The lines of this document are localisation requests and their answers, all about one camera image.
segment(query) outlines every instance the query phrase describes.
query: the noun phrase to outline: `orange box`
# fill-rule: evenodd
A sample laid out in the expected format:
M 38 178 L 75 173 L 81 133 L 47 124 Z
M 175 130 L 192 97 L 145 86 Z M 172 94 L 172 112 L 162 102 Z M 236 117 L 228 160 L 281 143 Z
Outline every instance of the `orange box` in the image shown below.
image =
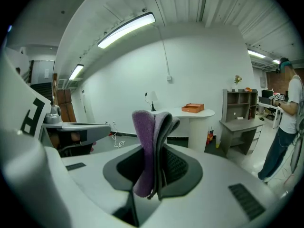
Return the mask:
M 184 107 L 181 108 L 183 112 L 190 112 L 190 113 L 198 113 L 205 109 L 204 104 L 186 104 Z

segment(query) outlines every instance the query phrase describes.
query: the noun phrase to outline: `white cord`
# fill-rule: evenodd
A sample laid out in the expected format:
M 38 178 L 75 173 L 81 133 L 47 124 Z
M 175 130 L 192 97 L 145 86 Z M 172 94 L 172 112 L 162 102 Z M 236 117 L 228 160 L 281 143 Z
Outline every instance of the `white cord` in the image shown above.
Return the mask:
M 149 101 L 147 101 L 147 96 L 146 96 L 146 103 L 148 103 L 148 104 L 150 105 L 151 110 L 152 110 L 152 106 L 151 106 L 150 102 L 149 102 Z
M 154 26 L 154 27 L 158 30 L 158 32 L 159 32 L 159 34 L 160 34 L 160 38 L 161 38 L 162 46 L 163 46 L 163 51 L 164 51 L 164 53 L 165 53 L 166 67 L 167 67 L 167 75 L 170 75 L 170 72 L 169 72 L 169 65 L 168 65 L 168 60 L 167 60 L 167 53 L 166 53 L 166 48 L 165 48 L 165 43 L 163 42 L 162 34 L 161 34 L 160 29 L 159 29 L 157 26 Z
M 116 124 L 113 122 L 113 126 L 115 128 L 116 133 L 114 135 L 112 135 L 112 139 L 115 141 L 114 143 L 114 147 L 116 147 L 117 149 L 119 149 L 121 146 L 124 145 L 125 141 L 120 141 L 118 143 L 118 146 L 116 145 L 116 134 L 117 134 L 117 128 L 116 128 Z

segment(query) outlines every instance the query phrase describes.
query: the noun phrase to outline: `wall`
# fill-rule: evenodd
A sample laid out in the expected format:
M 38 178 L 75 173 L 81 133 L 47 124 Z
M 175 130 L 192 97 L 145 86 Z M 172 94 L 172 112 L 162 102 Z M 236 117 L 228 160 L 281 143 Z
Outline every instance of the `wall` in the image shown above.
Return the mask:
M 149 110 L 144 94 L 155 91 L 156 109 L 204 103 L 205 108 L 215 111 L 210 125 L 215 134 L 220 134 L 223 89 L 231 89 L 236 74 L 243 77 L 239 88 L 255 86 L 250 57 L 238 28 L 204 28 L 196 23 L 160 30 L 172 82 L 166 80 L 157 29 L 121 39 L 85 71 L 84 82 L 77 89 L 84 89 L 90 97 L 96 123 L 115 121 L 119 132 L 135 133 L 131 114 Z M 188 136 L 188 126 L 183 120 L 173 136 Z
M 294 68 L 304 68 L 304 63 L 293 64 Z
M 261 70 L 261 69 L 254 68 L 253 69 L 253 76 L 255 78 L 255 89 L 257 89 L 257 91 L 258 91 L 258 95 L 262 96 L 262 90 L 267 89 L 266 72 L 263 71 L 263 70 Z M 266 87 L 264 87 L 264 88 L 261 87 L 261 79 L 260 79 L 260 77 L 263 77 L 266 80 Z
M 54 61 L 35 61 L 32 71 L 32 85 L 52 82 Z M 45 78 L 45 70 L 48 70 L 48 77 Z
M 304 68 L 296 68 L 295 72 L 304 82 Z M 285 74 L 277 74 L 275 71 L 267 72 L 267 83 L 268 88 L 273 89 L 274 92 L 285 94 L 288 91 L 289 81 L 285 80 Z
M 20 68 L 20 75 L 24 75 L 29 69 L 29 58 L 27 55 L 17 52 L 8 47 L 5 48 L 6 55 L 9 57 L 10 61 L 14 67 Z
M 26 54 L 30 61 L 55 61 L 57 49 L 58 47 L 26 47 Z

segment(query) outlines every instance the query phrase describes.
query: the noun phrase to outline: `white round table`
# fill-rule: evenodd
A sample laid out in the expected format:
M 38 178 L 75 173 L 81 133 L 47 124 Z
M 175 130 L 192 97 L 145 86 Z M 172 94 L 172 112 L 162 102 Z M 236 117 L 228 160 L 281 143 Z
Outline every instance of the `white round table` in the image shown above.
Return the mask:
M 215 114 L 210 109 L 205 109 L 199 113 L 183 112 L 181 107 L 161 109 L 159 111 L 151 112 L 158 114 L 161 112 L 169 112 L 172 116 L 177 118 L 189 118 L 189 141 L 188 148 L 204 152 L 206 147 L 206 140 L 208 136 L 209 122 L 208 118 Z

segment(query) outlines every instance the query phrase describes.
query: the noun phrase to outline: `power cord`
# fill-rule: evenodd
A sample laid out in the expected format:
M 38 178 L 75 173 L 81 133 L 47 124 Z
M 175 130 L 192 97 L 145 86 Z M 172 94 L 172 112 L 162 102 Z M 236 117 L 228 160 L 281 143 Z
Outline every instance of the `power cord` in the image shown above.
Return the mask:
M 151 107 L 151 110 L 152 110 L 152 106 L 151 106 L 151 104 L 147 101 L 147 94 L 148 94 L 148 92 L 146 92 L 146 94 L 144 95 L 145 97 L 146 97 L 146 103 L 148 103 L 149 105 L 150 105 L 150 107 Z
M 119 149 L 121 146 L 123 146 L 124 145 L 124 143 L 125 143 L 125 141 L 120 141 L 119 143 L 118 143 L 118 146 L 116 145 L 116 134 L 117 134 L 117 128 L 116 128 L 116 124 L 115 124 L 115 122 L 113 122 L 113 126 L 114 126 L 114 128 L 115 128 L 115 134 L 114 135 L 112 135 L 112 139 L 115 141 L 115 143 L 114 143 L 114 147 L 116 147 L 117 149 Z

